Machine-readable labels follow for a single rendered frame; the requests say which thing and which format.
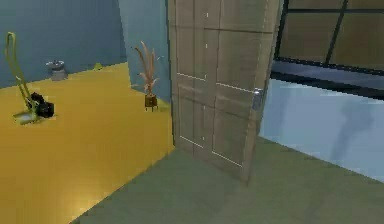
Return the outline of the brown panelled room door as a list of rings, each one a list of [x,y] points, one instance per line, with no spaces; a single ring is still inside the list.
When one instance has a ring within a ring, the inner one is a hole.
[[[174,145],[235,178],[250,177],[282,0],[170,0]],[[252,109],[255,88],[263,90]]]

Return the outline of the dry plant in brown pot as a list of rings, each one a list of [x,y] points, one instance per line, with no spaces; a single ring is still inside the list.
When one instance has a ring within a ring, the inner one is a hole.
[[[141,64],[144,71],[139,72],[138,76],[143,78],[144,84],[144,108],[145,110],[151,109],[154,111],[158,107],[157,96],[153,92],[155,83],[158,81],[158,78],[154,76],[155,74],[155,51],[149,51],[147,45],[144,41],[141,41],[142,49],[135,47],[136,52],[139,55]]]

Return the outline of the grey metal bin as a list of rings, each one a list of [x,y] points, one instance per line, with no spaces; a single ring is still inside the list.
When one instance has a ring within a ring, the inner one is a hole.
[[[53,60],[51,62],[47,62],[46,66],[51,74],[52,81],[62,81],[68,78],[64,61]]]

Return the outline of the black box on hand truck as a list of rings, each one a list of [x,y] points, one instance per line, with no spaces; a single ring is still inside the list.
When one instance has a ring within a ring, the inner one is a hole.
[[[50,118],[54,115],[54,104],[46,101],[41,94],[33,92],[31,98],[37,103],[36,113],[39,117]]]

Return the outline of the black framed window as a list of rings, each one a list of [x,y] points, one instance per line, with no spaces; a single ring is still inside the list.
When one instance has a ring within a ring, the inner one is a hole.
[[[279,61],[384,75],[384,0],[283,0]]]

